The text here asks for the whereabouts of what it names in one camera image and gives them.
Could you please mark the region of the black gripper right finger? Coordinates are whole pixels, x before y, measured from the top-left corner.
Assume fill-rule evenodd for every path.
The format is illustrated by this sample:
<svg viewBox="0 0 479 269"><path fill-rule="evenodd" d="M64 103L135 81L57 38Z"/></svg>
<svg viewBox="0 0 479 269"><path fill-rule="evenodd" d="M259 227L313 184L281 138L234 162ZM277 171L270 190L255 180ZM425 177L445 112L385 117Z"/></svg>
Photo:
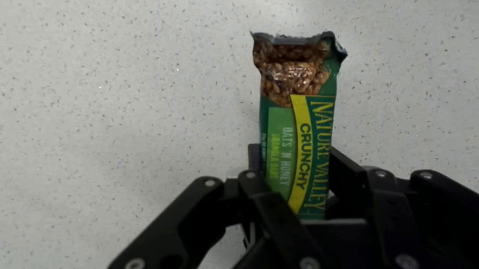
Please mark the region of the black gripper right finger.
<svg viewBox="0 0 479 269"><path fill-rule="evenodd" d="M364 220L377 266L479 269L479 195L433 169L407 180L331 150L326 217Z"/></svg>

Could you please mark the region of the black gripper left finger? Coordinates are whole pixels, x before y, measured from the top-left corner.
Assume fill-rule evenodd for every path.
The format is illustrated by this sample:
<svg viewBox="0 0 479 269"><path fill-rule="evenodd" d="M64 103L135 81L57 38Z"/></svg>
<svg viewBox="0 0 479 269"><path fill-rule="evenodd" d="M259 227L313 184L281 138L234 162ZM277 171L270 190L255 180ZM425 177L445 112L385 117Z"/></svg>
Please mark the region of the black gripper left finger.
<svg viewBox="0 0 479 269"><path fill-rule="evenodd" d="M232 269L320 269L320 248L253 171L195 180L108 269L198 269L237 225L250 227L252 244Z"/></svg>

